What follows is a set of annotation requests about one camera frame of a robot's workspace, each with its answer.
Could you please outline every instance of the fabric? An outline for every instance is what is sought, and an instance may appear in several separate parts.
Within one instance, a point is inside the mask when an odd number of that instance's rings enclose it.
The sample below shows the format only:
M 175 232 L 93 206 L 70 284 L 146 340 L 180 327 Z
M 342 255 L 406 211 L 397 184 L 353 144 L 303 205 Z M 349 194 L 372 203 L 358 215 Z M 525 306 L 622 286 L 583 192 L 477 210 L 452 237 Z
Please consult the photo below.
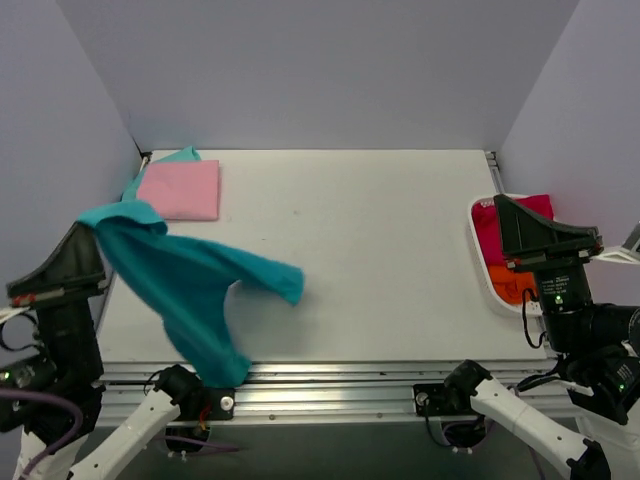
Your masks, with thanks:
M 522 305 L 522 292 L 527 288 L 538 294 L 531 273 L 514 273 L 506 266 L 489 265 L 489 277 L 498 296 L 510 305 Z
M 191 237 L 167 234 L 166 223 L 141 201 L 119 202 L 78 218 L 93 228 L 125 283 L 163 320 L 176 350 L 210 387 L 236 387 L 251 362 L 233 347 L 224 297 L 237 280 L 269 289 L 295 305 L 304 288 L 297 267 Z
M 140 183 L 145 176 L 147 169 L 151 165 L 155 165 L 157 163 L 169 163 L 169 162 L 194 162 L 201 160 L 200 154 L 193 147 L 183 148 L 179 152 L 173 153 L 168 157 L 165 157 L 160 160 L 156 160 L 155 162 L 147 165 L 143 168 L 140 173 L 129 183 L 124 193 L 122 194 L 123 201 L 130 201 L 136 199 L 136 194 L 138 193 L 138 188 L 140 187 Z
M 553 219 L 553 207 L 549 195 L 534 195 L 519 198 L 516 201 L 540 215 Z M 476 203 L 471 209 L 471 218 L 485 263 L 487 265 L 505 265 L 496 207 Z
M 219 184 L 215 160 L 152 163 L 136 198 L 165 220 L 217 220 Z

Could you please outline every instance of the orange cloth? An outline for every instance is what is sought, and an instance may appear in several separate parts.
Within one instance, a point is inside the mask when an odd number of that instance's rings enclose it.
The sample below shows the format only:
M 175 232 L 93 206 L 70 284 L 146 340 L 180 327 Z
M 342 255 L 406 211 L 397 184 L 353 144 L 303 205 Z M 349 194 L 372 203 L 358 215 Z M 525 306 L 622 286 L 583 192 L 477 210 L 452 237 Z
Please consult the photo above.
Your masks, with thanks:
M 531 273 L 513 273 L 507 267 L 489 265 L 489 276 L 496 293 L 510 305 L 522 305 L 522 292 L 527 288 L 538 294 Z

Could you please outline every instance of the white tray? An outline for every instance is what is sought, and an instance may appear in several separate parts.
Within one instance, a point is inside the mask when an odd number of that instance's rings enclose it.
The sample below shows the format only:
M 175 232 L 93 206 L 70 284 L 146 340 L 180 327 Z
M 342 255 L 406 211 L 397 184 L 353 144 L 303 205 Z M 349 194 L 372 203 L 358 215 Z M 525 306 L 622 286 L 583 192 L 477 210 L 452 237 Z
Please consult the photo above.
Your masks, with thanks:
M 518 195 L 518 194 L 508 194 L 511 198 L 526 198 L 526 195 Z M 467 208 L 467 235 L 469 236 L 469 242 L 471 248 L 473 250 L 473 258 L 474 258 L 474 266 L 476 268 L 476 273 L 478 275 L 478 280 L 482 285 L 483 293 L 485 294 L 485 299 L 489 304 L 489 307 L 496 313 L 500 315 L 510 315 L 510 316 L 520 316 L 522 315 L 522 304 L 520 305 L 510 305 L 504 300 L 500 298 L 500 296 L 496 293 L 495 288 L 493 288 L 493 283 L 491 282 L 491 277 L 489 277 L 489 270 L 487 269 L 487 264 L 484 261 L 484 257 L 482 255 L 482 250 L 480 249 L 480 242 L 478 240 L 478 234 L 476 233 L 475 226 L 473 224 L 473 218 L 471 216 L 471 209 L 477 203 L 481 203 L 484 206 L 493 205 L 493 195 L 491 196 L 481 196 L 476 197 L 469 203 L 469 207 Z M 542 309 L 540 308 L 540 304 L 538 302 L 527 302 L 525 307 L 527 312 L 527 316 L 541 316 Z

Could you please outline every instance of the teal cloth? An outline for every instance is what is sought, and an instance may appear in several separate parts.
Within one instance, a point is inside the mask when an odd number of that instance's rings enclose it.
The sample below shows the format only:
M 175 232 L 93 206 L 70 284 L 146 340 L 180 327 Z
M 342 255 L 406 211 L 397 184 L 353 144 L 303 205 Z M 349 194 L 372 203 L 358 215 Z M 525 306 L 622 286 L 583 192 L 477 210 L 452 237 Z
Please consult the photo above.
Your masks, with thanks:
M 236 387 L 251 362 L 233 347 L 223 303 L 237 280 L 272 290 L 295 305 L 302 270 L 252 253 L 167 234 L 148 203 L 135 200 L 84 212 L 105 256 L 125 283 L 163 320 L 171 343 L 205 385 Z
M 183 148 L 179 152 L 172 153 L 168 157 L 164 157 L 161 160 L 156 160 L 153 163 L 166 163 L 166 162 L 197 162 L 200 161 L 200 154 L 193 147 Z M 138 193 L 138 188 L 140 188 L 140 183 L 144 178 L 144 174 L 147 171 L 147 167 L 144 167 L 140 173 L 131 180 L 127 188 L 125 188 L 124 193 L 122 194 L 122 201 L 130 201 L 136 199 L 136 194 Z

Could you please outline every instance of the wall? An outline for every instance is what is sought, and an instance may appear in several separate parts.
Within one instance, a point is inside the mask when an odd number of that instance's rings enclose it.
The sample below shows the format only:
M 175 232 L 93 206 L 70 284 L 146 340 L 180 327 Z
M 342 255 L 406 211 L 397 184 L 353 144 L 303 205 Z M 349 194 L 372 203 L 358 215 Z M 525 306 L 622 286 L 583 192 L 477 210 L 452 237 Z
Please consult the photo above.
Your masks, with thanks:
M 115 200 L 140 157 L 53 1 L 0 3 L 0 65 L 4 285 L 44 261 L 80 212 Z M 0 365 L 13 360 L 0 352 Z M 13 473 L 17 433 L 0 438 L 0 478 Z
M 495 149 L 577 0 L 58 2 L 143 149 Z
M 513 192 L 550 192 L 564 221 L 619 245 L 640 220 L 640 2 L 582 0 L 501 158 Z M 640 303 L 640 268 L 594 263 L 594 298 Z

